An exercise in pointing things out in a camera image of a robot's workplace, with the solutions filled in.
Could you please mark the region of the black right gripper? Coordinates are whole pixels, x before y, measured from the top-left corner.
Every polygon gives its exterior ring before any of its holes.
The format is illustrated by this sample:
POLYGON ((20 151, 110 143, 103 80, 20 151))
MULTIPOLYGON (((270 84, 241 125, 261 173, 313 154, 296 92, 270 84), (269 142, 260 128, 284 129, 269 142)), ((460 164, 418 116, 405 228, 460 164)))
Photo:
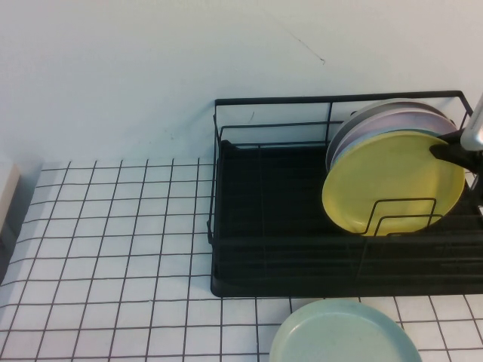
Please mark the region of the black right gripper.
MULTIPOLYGON (((438 137, 445 142, 459 142, 461 130, 438 137)), ((469 151, 460 144, 437 144, 429 147, 431 154, 442 161, 460 166, 470 172, 482 172, 482 151, 469 151)))

